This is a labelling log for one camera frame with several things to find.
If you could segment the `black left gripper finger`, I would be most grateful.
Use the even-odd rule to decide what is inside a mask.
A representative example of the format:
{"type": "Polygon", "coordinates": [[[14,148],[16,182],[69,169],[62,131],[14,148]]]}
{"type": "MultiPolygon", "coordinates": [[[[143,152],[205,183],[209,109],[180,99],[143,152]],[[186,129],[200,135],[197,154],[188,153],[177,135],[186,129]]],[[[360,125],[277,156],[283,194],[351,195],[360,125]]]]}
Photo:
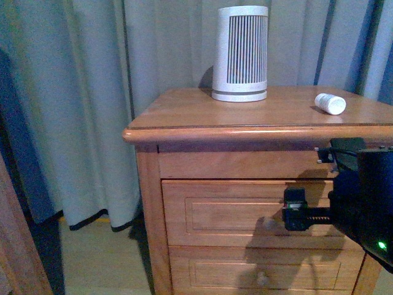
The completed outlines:
{"type": "Polygon", "coordinates": [[[287,230],[308,230],[313,225],[331,224],[330,208],[309,207],[304,187],[284,190],[282,220],[287,230]]]}

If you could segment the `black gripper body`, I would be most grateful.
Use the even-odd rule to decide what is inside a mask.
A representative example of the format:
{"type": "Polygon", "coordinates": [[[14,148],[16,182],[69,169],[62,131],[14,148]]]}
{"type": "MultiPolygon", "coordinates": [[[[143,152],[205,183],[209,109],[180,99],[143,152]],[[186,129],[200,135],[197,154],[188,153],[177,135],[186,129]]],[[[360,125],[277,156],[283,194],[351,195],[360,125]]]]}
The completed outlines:
{"type": "Polygon", "coordinates": [[[361,149],[357,166],[333,180],[332,224],[391,273],[392,150],[361,149]]]}

